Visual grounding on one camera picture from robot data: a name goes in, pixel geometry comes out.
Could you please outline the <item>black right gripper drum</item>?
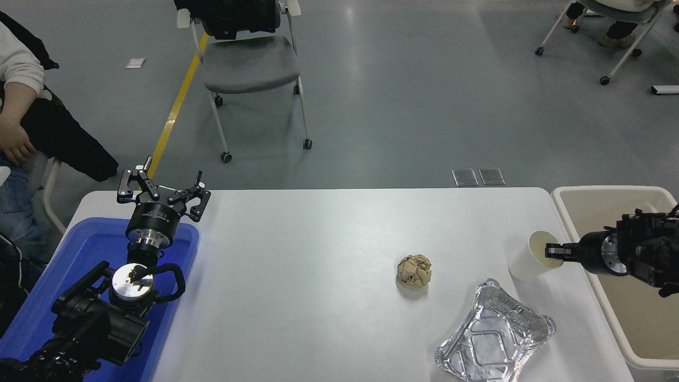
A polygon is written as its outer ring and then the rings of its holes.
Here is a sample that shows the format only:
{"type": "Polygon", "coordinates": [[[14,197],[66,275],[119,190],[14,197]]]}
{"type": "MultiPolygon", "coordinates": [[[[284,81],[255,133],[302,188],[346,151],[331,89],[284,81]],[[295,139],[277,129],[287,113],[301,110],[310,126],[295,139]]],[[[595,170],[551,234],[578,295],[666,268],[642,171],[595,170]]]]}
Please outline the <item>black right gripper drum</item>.
{"type": "Polygon", "coordinates": [[[602,256],[602,243],[609,235],[609,231],[590,232],[577,243],[576,258],[590,273],[605,275],[610,272],[602,256]]]}

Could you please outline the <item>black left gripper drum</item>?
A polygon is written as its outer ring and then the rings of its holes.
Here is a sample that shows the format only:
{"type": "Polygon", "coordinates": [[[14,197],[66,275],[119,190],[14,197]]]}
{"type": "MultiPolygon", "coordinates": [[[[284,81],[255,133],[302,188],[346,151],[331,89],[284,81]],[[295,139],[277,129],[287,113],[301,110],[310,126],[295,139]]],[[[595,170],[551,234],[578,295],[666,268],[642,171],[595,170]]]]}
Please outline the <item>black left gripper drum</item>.
{"type": "Polygon", "coordinates": [[[141,203],[136,206],[126,228],[126,237],[135,241],[143,230],[160,233],[166,241],[175,238],[180,222],[180,214],[162,203],[141,203]]]}

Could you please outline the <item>person's hand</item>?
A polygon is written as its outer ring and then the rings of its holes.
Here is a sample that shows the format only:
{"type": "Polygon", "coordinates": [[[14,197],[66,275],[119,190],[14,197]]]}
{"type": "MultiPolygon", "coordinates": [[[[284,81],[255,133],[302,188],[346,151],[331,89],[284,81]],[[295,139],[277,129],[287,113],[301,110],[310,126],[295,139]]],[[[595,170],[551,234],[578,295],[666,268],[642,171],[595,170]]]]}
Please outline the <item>person's hand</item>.
{"type": "Polygon", "coordinates": [[[1,148],[7,159],[17,167],[27,162],[37,151],[20,123],[4,118],[1,121],[1,148]]]}

